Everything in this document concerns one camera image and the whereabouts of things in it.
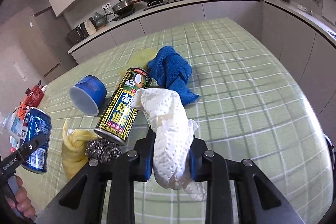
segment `blue towel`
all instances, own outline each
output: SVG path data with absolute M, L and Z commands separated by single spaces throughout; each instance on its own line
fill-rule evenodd
M 190 104 L 199 97 L 186 86 L 192 72 L 191 66 L 173 47 L 160 49 L 156 57 L 148 62 L 147 70 L 161 87 L 175 90 L 180 95 L 182 105 Z

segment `screw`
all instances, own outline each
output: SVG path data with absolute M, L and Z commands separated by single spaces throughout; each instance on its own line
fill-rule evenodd
M 253 162 L 249 159 L 244 159 L 243 160 L 243 165 L 250 167 L 250 166 L 253 165 Z
M 127 156 L 129 157 L 135 157 L 138 154 L 135 150 L 129 150 L 127 151 Z
M 96 159 L 93 159 L 93 160 L 90 160 L 90 161 L 89 161 L 89 165 L 90 165 L 90 166 L 97 166 L 98 163 L 99 163 L 99 161 L 96 160 Z
M 212 151 L 212 150 L 207 150 L 207 151 L 204 152 L 204 155 L 206 157 L 213 157 L 215 155 L 215 152 Z

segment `white countertop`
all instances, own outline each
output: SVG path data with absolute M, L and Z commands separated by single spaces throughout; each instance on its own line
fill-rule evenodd
M 206 1 L 212 1 L 212 0 L 184 0 L 184 1 L 178 1 L 178 2 L 173 2 L 173 3 L 169 3 L 166 5 L 162 5 L 159 7 L 155 7 L 152 9 L 148 9 L 146 11 L 138 10 L 136 11 L 134 14 L 125 17 L 121 20 L 118 21 L 112 21 L 112 22 L 108 22 L 108 24 L 103 27 L 102 29 L 98 30 L 95 34 L 85 38 L 84 40 L 82 40 L 81 42 L 79 42 L 78 44 L 74 45 L 69 51 L 68 53 L 72 53 L 74 52 L 76 49 L 78 49 L 79 47 L 81 47 L 84 44 L 87 44 L 88 42 L 90 42 L 91 40 L 93 40 L 95 37 L 101 35 L 102 33 L 108 32 L 109 30 L 112 30 L 116 27 L 118 27 L 119 25 L 122 25 L 124 23 L 127 23 L 129 21 L 133 21 L 134 19 L 137 19 L 139 17 L 143 17 L 147 14 L 151 14 L 153 12 L 157 12 L 160 10 L 164 10 L 167 8 L 172 8 L 175 6 L 180 6 L 180 5 L 186 5 L 186 4 L 196 4 L 196 3 L 202 3 L 202 2 L 206 2 Z M 297 8 L 297 4 L 291 2 L 286 3 L 283 2 L 281 0 L 262 0 L 264 2 L 273 4 L 277 7 L 280 7 L 294 15 L 296 15 L 297 17 L 299 17 L 300 19 L 304 20 L 305 22 L 307 22 L 308 24 L 310 24 L 312 27 L 316 28 L 317 30 L 319 30 L 322 34 L 324 34 L 333 44 L 336 45 L 336 38 L 334 38 L 329 32 L 335 33 L 327 24 L 327 22 L 323 22 L 324 20 L 322 18 L 320 18 L 319 16 L 311 16 L 301 10 L 299 10 Z

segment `human hand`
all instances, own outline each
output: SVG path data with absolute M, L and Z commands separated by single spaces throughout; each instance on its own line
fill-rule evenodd
M 16 205 L 16 208 L 20 211 L 23 212 L 23 215 L 26 218 L 33 217 L 35 215 L 35 209 L 32 206 L 31 200 L 27 196 L 27 191 L 22 187 L 23 181 L 20 177 L 16 176 L 16 181 L 19 186 L 19 190 L 17 191 L 15 195 L 15 199 L 18 202 Z M 15 208 L 15 202 L 11 200 L 10 198 L 7 198 L 7 202 L 9 206 L 14 209 Z

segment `gripper logo text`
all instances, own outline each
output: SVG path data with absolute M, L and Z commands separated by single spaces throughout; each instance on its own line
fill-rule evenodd
M 17 161 L 17 158 L 15 158 L 15 159 L 11 160 L 9 163 L 7 163 L 7 164 L 3 167 L 4 171 L 6 171 L 9 167 L 11 167 L 11 166 L 14 164 L 14 162 L 16 162 L 16 161 Z

